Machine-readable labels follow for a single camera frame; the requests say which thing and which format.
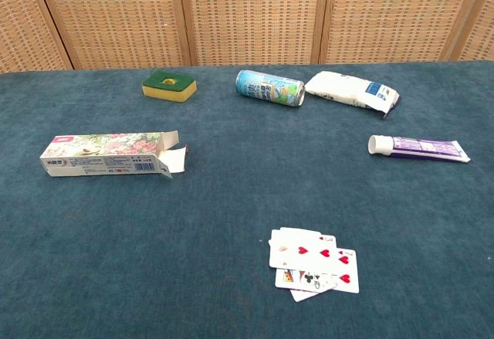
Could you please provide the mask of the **floral toothpaste carton box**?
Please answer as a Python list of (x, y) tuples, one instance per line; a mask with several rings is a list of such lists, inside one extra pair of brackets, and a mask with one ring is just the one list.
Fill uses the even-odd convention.
[(40, 156), (52, 177), (160, 174), (184, 171), (188, 147), (177, 131), (56, 136)]

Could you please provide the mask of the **purple white toothpaste tube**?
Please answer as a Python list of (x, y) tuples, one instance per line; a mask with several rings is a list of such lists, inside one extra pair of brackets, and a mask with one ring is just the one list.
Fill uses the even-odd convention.
[(370, 154), (399, 158), (470, 162), (470, 157), (457, 141), (429, 141), (407, 137), (371, 135), (367, 149)]

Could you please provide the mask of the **light blue drink can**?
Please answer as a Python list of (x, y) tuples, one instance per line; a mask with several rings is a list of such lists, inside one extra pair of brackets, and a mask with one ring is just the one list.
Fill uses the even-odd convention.
[(252, 70), (239, 71), (235, 88), (243, 96), (290, 107), (301, 106), (305, 97), (302, 81)]

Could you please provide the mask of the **mostly hidden playing card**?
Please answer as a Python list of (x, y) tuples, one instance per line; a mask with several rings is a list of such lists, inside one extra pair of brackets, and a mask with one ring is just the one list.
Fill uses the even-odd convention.
[(281, 236), (289, 236), (289, 237), (315, 237), (319, 238), (322, 236), (320, 232), (307, 230), (307, 229), (299, 229), (299, 228), (290, 228), (290, 227), (281, 227), (279, 230), (279, 234)]
[(305, 290), (290, 290), (290, 293), (292, 294), (294, 301), (297, 303), (309, 299), (311, 297), (315, 297), (316, 295), (319, 294), (318, 292), (310, 292)]

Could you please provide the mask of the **three of hearts card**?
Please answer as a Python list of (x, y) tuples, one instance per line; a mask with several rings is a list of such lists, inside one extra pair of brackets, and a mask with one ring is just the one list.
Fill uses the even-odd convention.
[(272, 268), (317, 273), (329, 273), (336, 269), (337, 244), (334, 236), (289, 237), (281, 236), (279, 229), (274, 229), (269, 247), (269, 265)]

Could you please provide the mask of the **green yellow sponge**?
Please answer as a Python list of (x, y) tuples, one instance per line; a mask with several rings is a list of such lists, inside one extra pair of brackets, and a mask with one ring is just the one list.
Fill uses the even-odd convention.
[(157, 70), (142, 83), (146, 97), (183, 103), (197, 91), (196, 80), (189, 75)]

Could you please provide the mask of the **blue felt table cover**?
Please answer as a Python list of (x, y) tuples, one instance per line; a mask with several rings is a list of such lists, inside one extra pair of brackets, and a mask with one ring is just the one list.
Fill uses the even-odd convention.
[[(239, 95), (194, 67), (185, 103), (148, 69), (0, 75), (0, 339), (494, 339), (494, 62), (335, 65), (395, 88), (382, 117)], [(52, 178), (56, 135), (172, 131), (183, 173)], [(370, 154), (371, 135), (457, 141), (470, 162)], [(295, 302), (271, 232), (357, 253), (359, 293)]]

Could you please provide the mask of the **woven rattan screen panel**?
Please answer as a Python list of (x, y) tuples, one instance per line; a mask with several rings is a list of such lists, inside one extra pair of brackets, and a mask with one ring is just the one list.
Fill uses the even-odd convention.
[(318, 63), (456, 61), (486, 0), (326, 0)]
[(182, 0), (46, 0), (74, 69), (189, 66)]
[(0, 74), (72, 68), (45, 0), (0, 0)]
[(466, 14), (449, 59), (494, 61), (494, 0), (467, 0), (465, 4)]
[(327, 0), (181, 0), (194, 66), (314, 64)]

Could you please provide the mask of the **seven of hearts card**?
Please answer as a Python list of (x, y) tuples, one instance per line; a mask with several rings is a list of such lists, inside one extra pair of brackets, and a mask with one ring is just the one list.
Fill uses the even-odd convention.
[(357, 253), (352, 249), (337, 248), (337, 265), (332, 275), (336, 282), (334, 289), (347, 293), (359, 293)]

